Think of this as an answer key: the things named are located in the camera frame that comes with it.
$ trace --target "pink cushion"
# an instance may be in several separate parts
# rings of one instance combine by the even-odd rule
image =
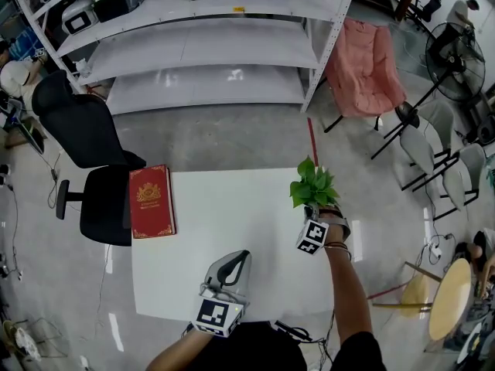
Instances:
[[[376,117],[406,99],[386,26],[347,18],[325,72],[344,117]]]

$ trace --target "person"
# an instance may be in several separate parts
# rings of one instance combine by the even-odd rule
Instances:
[[[0,40],[0,87],[10,97],[22,98],[28,111],[32,110],[32,94],[42,79],[39,72],[47,59],[45,54],[34,62],[10,60],[9,44]]]
[[[342,218],[335,208],[321,209],[320,218]],[[341,226],[331,225],[326,243],[343,243]],[[325,248],[333,281],[334,312],[340,351],[332,371],[347,369],[385,370],[380,346],[373,336],[370,312],[363,287],[349,256],[336,248]],[[296,341],[269,323],[243,323],[227,339],[192,329],[161,352],[146,371],[195,369],[290,369],[307,370]]]
[[[457,0],[449,14],[447,15],[447,25],[443,33],[437,37],[430,46],[428,52],[437,63],[443,63],[443,58],[440,55],[442,48],[447,44],[451,43],[457,37],[461,35],[459,32],[459,27],[464,29],[470,27],[474,29],[474,24],[469,20],[469,10],[477,11],[480,9],[480,5],[476,0]]]
[[[485,228],[476,233],[472,243],[462,242],[456,246],[454,258],[463,257],[473,264],[477,279],[475,294],[479,298],[486,297],[495,284],[493,238],[495,238],[495,231]]]

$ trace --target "black office chair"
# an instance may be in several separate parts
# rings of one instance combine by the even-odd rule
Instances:
[[[131,246],[129,171],[144,168],[146,161],[122,149],[105,102],[94,95],[74,95],[66,72],[57,70],[36,87],[32,110],[77,166],[103,166],[89,173],[82,193],[69,192],[69,180],[60,183],[56,216],[64,219],[67,202],[82,202],[80,231],[85,237]]]
[[[407,13],[406,19],[411,19],[418,27],[418,30],[421,27],[428,31],[423,21],[431,22],[432,14],[442,7],[442,0],[430,0],[423,8],[420,7],[419,0],[415,1],[415,4],[409,5],[411,11]]]

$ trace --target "white table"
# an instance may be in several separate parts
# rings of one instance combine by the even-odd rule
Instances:
[[[302,207],[292,208],[295,168],[172,174],[178,233],[132,240],[136,311],[190,320],[210,265],[237,250],[252,255],[245,322],[333,308],[329,263],[295,248]]]

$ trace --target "green potted plant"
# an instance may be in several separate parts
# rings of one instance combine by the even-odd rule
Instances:
[[[328,169],[321,166],[316,169],[314,162],[308,156],[297,167],[301,180],[291,183],[290,196],[294,207],[305,205],[305,214],[309,219],[318,218],[319,206],[336,206],[339,198],[333,189],[333,176]]]

